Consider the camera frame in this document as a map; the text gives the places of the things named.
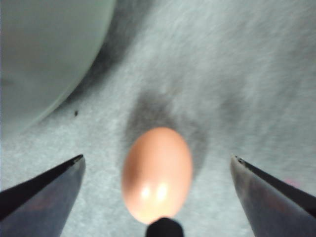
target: black object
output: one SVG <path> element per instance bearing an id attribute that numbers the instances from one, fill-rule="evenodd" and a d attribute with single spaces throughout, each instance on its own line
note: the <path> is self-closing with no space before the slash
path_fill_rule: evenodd
<path id="1" fill-rule="evenodd" d="M 236 156 L 231 174 L 256 237 L 316 237 L 316 197 Z"/>
<path id="2" fill-rule="evenodd" d="M 59 237 L 77 198 L 83 155 L 0 193 L 0 236 Z"/>
<path id="3" fill-rule="evenodd" d="M 184 237 L 184 235 L 179 223 L 164 217 L 148 226 L 146 237 Z"/>

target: eggshell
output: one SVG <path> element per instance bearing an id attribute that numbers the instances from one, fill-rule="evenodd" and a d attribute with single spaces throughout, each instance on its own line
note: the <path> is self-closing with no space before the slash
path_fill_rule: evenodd
<path id="1" fill-rule="evenodd" d="M 122 196 L 140 222 L 173 217 L 184 203 L 192 179 L 188 145 L 167 127 L 151 129 L 132 145 L 122 172 Z"/>

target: gray carpet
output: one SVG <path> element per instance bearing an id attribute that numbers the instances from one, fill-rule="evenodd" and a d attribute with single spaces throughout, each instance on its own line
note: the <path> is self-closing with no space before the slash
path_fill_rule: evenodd
<path id="1" fill-rule="evenodd" d="M 231 153 L 316 195 L 315 12 L 314 0 L 119 0 L 78 88 L 2 142 L 2 188 L 82 153 L 86 174 L 62 237 L 144 236 L 122 202 L 122 162 L 137 136 L 169 126 L 194 158 L 175 217 L 186 236 L 252 237 Z"/>

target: brown egg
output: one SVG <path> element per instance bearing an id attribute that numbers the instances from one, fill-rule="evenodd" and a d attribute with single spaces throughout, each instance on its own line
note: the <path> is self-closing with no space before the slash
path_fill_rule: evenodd
<path id="1" fill-rule="evenodd" d="M 132 216 L 145 224 L 173 217 L 188 194 L 192 178 L 188 145 L 176 131 L 158 127 L 131 147 L 122 173 L 122 195 Z"/>

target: white bowl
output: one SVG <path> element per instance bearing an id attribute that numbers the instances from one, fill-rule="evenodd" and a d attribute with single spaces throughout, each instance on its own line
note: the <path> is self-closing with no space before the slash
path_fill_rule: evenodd
<path id="1" fill-rule="evenodd" d="M 95 59 L 115 0 L 1 2 L 1 136 L 47 116 Z"/>

